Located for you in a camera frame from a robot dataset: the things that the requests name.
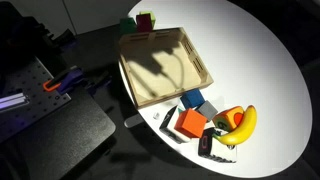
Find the pink block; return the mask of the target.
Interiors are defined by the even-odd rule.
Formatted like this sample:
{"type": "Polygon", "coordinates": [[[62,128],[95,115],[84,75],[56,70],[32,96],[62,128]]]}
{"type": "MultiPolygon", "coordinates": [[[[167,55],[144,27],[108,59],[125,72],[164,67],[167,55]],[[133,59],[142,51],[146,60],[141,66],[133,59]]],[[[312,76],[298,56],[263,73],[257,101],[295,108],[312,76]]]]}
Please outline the pink block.
{"type": "Polygon", "coordinates": [[[150,15],[137,15],[137,31],[138,32],[150,32],[152,30],[150,15]]]}

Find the blue block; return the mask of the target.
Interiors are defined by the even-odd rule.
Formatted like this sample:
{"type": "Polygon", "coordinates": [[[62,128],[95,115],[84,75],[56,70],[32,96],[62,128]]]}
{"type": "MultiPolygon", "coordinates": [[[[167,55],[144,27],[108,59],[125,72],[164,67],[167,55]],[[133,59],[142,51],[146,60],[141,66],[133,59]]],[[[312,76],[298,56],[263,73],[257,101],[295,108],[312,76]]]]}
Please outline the blue block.
{"type": "Polygon", "coordinates": [[[199,89],[193,89],[185,92],[180,100],[186,109],[194,108],[205,102],[199,89]]]}

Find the orange block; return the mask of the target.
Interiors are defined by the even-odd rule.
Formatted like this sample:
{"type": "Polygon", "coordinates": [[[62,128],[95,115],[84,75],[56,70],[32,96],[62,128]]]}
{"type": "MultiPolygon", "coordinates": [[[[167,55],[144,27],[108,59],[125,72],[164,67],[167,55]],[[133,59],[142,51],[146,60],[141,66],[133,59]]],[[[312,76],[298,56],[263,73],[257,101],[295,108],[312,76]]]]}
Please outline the orange block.
{"type": "Polygon", "coordinates": [[[207,118],[189,108],[179,114],[174,129],[189,138],[201,138],[207,118]]]}

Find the grey block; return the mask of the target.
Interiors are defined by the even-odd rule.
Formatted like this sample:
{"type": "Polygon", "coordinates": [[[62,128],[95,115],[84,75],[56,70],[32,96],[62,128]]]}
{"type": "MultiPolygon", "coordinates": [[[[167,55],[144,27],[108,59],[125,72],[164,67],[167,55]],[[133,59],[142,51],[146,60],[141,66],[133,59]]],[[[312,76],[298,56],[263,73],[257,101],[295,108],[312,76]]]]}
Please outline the grey block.
{"type": "Polygon", "coordinates": [[[207,121],[211,121],[218,113],[218,110],[211,104],[210,101],[205,101],[202,105],[196,108],[196,111],[203,115],[207,121]]]}

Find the dark green block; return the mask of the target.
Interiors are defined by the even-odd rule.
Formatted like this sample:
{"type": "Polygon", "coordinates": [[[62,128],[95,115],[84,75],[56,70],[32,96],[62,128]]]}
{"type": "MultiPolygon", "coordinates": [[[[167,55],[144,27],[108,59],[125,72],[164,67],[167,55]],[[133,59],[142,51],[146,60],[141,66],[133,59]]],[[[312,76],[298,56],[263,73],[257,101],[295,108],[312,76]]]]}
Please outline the dark green block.
{"type": "Polygon", "coordinates": [[[133,18],[123,18],[120,20],[120,33],[130,34],[136,32],[136,23],[133,18]]]}

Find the lime green block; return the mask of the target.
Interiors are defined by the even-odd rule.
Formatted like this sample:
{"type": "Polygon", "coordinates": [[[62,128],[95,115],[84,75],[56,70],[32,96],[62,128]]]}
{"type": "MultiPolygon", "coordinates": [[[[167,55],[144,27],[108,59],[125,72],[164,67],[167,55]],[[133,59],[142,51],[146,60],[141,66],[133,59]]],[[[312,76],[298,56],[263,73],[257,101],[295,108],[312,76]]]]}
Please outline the lime green block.
{"type": "Polygon", "coordinates": [[[152,11],[140,11],[139,12],[139,15],[146,15],[146,14],[150,15],[151,25],[152,25],[152,28],[154,28],[155,22],[156,22],[156,18],[155,18],[154,13],[152,11]]]}

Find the small white die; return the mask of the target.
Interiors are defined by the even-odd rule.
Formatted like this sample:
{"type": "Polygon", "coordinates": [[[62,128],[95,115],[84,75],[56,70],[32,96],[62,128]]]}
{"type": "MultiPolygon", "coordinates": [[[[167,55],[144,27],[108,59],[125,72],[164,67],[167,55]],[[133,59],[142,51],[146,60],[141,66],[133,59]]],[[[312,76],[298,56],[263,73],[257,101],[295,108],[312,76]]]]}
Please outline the small white die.
{"type": "Polygon", "coordinates": [[[157,112],[157,113],[154,113],[153,118],[154,119],[159,119],[159,116],[160,116],[160,114],[157,112]]]}

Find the wooden tray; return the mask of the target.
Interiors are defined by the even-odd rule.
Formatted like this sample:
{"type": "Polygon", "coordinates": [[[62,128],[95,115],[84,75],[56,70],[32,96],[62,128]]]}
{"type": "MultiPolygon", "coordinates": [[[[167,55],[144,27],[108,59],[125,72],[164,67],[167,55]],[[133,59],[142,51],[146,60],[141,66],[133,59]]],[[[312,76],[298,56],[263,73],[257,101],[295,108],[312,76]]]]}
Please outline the wooden tray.
{"type": "Polygon", "coordinates": [[[213,83],[182,27],[123,35],[120,63],[138,109],[213,83]]]}

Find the white black cube under orange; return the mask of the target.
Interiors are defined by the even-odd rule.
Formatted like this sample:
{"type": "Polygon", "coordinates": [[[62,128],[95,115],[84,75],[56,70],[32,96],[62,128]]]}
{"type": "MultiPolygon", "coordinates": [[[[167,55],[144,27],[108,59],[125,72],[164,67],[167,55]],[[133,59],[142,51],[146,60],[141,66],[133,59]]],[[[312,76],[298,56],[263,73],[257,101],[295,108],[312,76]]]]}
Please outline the white black cube under orange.
{"type": "Polygon", "coordinates": [[[175,129],[178,118],[179,110],[177,106],[174,106],[165,115],[159,130],[178,144],[187,143],[190,138],[175,129]]]}

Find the white table leg base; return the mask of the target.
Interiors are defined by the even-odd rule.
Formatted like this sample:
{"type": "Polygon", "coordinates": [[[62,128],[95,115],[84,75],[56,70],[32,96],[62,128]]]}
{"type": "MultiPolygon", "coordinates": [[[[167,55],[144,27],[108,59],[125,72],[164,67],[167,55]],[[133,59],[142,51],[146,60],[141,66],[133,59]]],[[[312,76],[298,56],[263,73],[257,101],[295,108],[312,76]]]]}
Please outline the white table leg base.
{"type": "Polygon", "coordinates": [[[133,115],[129,118],[127,118],[125,121],[124,121],[124,125],[127,127],[127,128],[132,128],[140,123],[143,122],[143,118],[141,117],[140,114],[136,114],[136,115],[133,115]]]}

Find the orange green number cube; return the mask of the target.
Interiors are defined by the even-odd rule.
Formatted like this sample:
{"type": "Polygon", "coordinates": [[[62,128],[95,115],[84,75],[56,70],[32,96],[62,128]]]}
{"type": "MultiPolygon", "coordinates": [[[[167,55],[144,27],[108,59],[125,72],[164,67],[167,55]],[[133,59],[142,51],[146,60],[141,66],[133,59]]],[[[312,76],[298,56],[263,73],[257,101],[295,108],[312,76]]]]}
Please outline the orange green number cube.
{"type": "Polygon", "coordinates": [[[231,132],[241,123],[243,115],[243,108],[235,106],[218,113],[213,118],[213,123],[217,128],[231,132]]]}

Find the white black letter cube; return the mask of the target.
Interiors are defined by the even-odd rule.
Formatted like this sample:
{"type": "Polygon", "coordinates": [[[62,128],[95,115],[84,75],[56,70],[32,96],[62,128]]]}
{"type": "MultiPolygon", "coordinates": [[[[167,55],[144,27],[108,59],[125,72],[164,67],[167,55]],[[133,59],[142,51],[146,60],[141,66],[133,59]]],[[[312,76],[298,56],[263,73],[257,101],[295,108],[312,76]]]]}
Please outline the white black letter cube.
{"type": "Polygon", "coordinates": [[[198,143],[198,155],[220,163],[236,163],[237,147],[219,142],[215,135],[224,135],[226,131],[211,127],[204,130],[198,143]]]}

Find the yellow banana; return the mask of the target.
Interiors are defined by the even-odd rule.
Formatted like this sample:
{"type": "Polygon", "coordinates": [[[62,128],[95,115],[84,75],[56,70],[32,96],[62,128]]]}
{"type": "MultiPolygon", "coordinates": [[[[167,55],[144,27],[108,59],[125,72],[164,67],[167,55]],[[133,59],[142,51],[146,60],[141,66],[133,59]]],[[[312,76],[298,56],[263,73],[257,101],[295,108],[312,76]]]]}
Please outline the yellow banana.
{"type": "Polygon", "coordinates": [[[215,135],[215,138],[225,145],[238,145],[245,142],[253,133],[257,123],[257,111],[253,105],[244,110],[241,123],[231,132],[215,135]]]}

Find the black mat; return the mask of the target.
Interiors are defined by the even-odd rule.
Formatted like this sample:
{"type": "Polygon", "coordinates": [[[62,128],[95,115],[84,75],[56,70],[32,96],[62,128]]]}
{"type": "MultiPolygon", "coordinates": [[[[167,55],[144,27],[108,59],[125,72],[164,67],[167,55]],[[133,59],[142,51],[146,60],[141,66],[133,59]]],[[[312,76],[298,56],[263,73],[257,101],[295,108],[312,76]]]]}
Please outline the black mat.
{"type": "Polygon", "coordinates": [[[115,123],[83,89],[0,145],[0,180],[75,180],[112,147],[115,123]]]}

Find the black perforated board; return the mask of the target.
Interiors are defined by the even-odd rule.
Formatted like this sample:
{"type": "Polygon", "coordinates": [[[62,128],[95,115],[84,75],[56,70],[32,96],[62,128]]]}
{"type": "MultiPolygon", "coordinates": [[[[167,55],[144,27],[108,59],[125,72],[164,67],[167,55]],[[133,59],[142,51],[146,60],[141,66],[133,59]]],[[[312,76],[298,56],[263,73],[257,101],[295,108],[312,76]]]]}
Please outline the black perforated board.
{"type": "Polygon", "coordinates": [[[68,94],[47,92],[43,88],[43,84],[52,78],[52,74],[38,58],[5,77],[5,85],[1,91],[0,142],[6,141],[71,100],[68,94]]]}

